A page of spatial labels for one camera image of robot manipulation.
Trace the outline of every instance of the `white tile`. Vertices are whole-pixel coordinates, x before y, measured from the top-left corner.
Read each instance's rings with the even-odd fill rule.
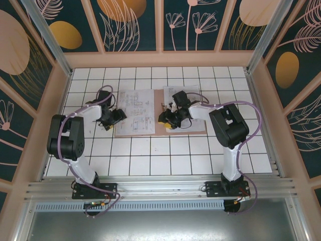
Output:
[[[97,92],[102,87],[103,80],[89,80],[86,87],[86,92]]]
[[[209,99],[210,104],[219,104],[219,94],[217,91],[202,91],[202,95]]]
[[[170,175],[171,159],[169,156],[151,156],[150,157],[151,175]]]
[[[105,79],[103,86],[110,85],[113,92],[118,92],[119,79]]]
[[[172,175],[191,175],[190,156],[172,156]]]
[[[119,79],[120,68],[106,68],[104,79]]]
[[[233,90],[232,81],[230,78],[216,78],[217,89],[220,90]]]
[[[136,68],[136,79],[150,79],[151,68],[150,67],[138,67]]]
[[[235,91],[235,95],[237,100],[253,103],[251,94],[249,91],[238,90],[238,91]]]
[[[151,88],[152,89],[163,89],[164,86],[167,86],[167,79],[152,79]]]
[[[214,78],[213,67],[199,67],[200,78]]]
[[[191,156],[193,175],[212,174],[210,155]]]
[[[150,157],[130,157],[130,176],[149,175]]]
[[[184,86],[183,79],[168,79],[168,86]]]
[[[49,163],[47,177],[65,177],[67,175],[68,166],[61,160],[52,157]]]
[[[169,138],[151,138],[151,155],[169,155],[170,139]]]
[[[267,154],[251,154],[254,173],[271,173],[270,160]]]
[[[87,81],[86,80],[73,80],[71,81],[70,93],[84,93],[86,89]]]
[[[236,101],[234,91],[219,91],[220,103]]]
[[[256,112],[253,107],[247,104],[239,104],[238,107],[244,119],[257,119]]]
[[[166,67],[153,67],[151,73],[153,79],[167,79]]]
[[[183,68],[182,67],[168,67],[167,68],[168,78],[182,78]]]
[[[129,156],[130,155],[130,138],[114,138],[112,142],[112,156]]]
[[[243,173],[253,173],[251,159],[249,154],[242,154],[240,168]]]
[[[255,136],[247,142],[250,153],[266,153],[265,144],[262,136]]]
[[[136,68],[121,68],[120,79],[135,79]]]
[[[183,67],[184,78],[199,78],[199,71],[197,67]]]
[[[96,93],[85,93],[84,101],[82,102],[82,106],[85,105],[89,101],[93,101],[96,99]]]
[[[105,127],[100,127],[99,123],[96,123],[95,138],[111,138],[113,129],[107,130]]]
[[[90,167],[97,172],[99,176],[108,176],[109,157],[91,157]]]
[[[207,135],[208,136],[212,136],[212,137],[214,137],[214,136],[216,136],[216,134],[215,134],[215,131],[214,131],[214,128],[213,128],[213,124],[212,124],[212,122],[211,121],[206,121],[206,130],[207,130]]]
[[[224,167],[224,155],[211,155],[213,174],[221,174]]]
[[[151,79],[137,79],[135,89],[150,89]]]
[[[251,136],[256,131],[257,127],[259,126],[259,121],[257,119],[247,119],[247,120],[245,120],[245,122],[249,126],[249,129],[250,129],[249,136]],[[262,135],[261,130],[259,130],[257,135],[258,136]]]
[[[105,68],[91,68],[88,79],[103,79]]]
[[[209,137],[210,153],[223,154],[223,146],[219,143],[216,137]]]
[[[111,138],[95,138],[92,156],[110,156]]]
[[[197,79],[186,79],[184,78],[184,86],[195,86],[197,85],[200,88],[200,80]]]
[[[189,155],[190,145],[188,137],[173,137],[171,142],[171,155]]]
[[[96,122],[90,122],[84,129],[85,138],[93,138],[95,134]]]
[[[191,155],[209,154],[207,137],[190,137]]]
[[[89,68],[75,69],[72,79],[88,79]]]
[[[228,67],[214,67],[215,78],[230,78]]]
[[[135,89],[134,79],[121,79],[119,81],[119,90]]]
[[[77,107],[77,106],[73,106],[73,107],[65,107],[64,108],[64,111],[63,111],[63,114],[64,115],[69,115],[70,113],[72,112],[75,112],[76,110],[80,109],[81,107]]]
[[[150,155],[150,138],[133,138],[131,141],[131,155]]]
[[[200,79],[201,82],[201,90],[217,90],[215,79]]]
[[[69,93],[67,96],[66,106],[82,106],[84,93]]]
[[[249,90],[246,78],[232,78],[234,90]]]
[[[129,175],[129,157],[111,157],[110,176],[128,176]]]
[[[229,67],[230,74],[232,78],[244,78],[244,70],[243,67]]]

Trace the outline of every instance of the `floor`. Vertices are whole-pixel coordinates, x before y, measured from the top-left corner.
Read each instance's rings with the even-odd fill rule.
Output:
[[[163,86],[198,85],[211,103],[232,100],[253,102],[242,67],[153,67],[75,69],[63,114],[93,100],[103,85],[112,85],[115,97],[123,89],[162,89]],[[255,111],[239,105],[250,134],[257,126]],[[114,138],[96,123],[85,130],[85,156],[99,176],[220,174],[223,148],[211,123],[207,135]],[[244,173],[271,173],[262,133],[243,148]],[[44,177],[72,176],[67,166],[50,157]]]

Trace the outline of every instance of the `yellow circle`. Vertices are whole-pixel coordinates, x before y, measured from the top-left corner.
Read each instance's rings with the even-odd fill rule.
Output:
[[[276,64],[276,83],[283,89],[289,88],[299,72],[299,59],[291,52],[281,55]]]
[[[56,21],[50,24],[49,28],[61,47],[66,49],[77,49],[81,46],[81,35],[70,23]]]
[[[128,10],[133,10],[136,18],[139,18],[146,9],[146,0],[97,0],[101,10],[110,18],[118,22],[127,22],[130,20],[126,17],[124,3],[126,4]]]

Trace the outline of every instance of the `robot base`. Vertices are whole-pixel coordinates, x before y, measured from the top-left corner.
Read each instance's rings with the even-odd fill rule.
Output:
[[[98,183],[95,185],[106,191],[117,192],[117,183]],[[106,199],[106,193],[92,189],[84,184],[75,183],[72,192],[72,199]],[[115,199],[116,195],[109,193],[110,199]]]

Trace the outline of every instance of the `enclosure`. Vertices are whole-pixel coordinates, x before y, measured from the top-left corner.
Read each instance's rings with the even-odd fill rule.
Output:
[[[320,0],[3,0],[1,240],[318,240],[320,16]],[[257,186],[254,208],[227,215],[226,199],[203,191],[224,164],[211,122],[169,134],[155,118],[156,132],[128,136],[90,122],[84,156],[121,199],[87,219],[86,200],[72,199],[74,175],[46,145],[53,115],[105,85],[117,109],[132,90],[152,91],[161,109],[167,86],[257,106],[262,127],[240,164]],[[259,115],[236,106],[249,138]]]

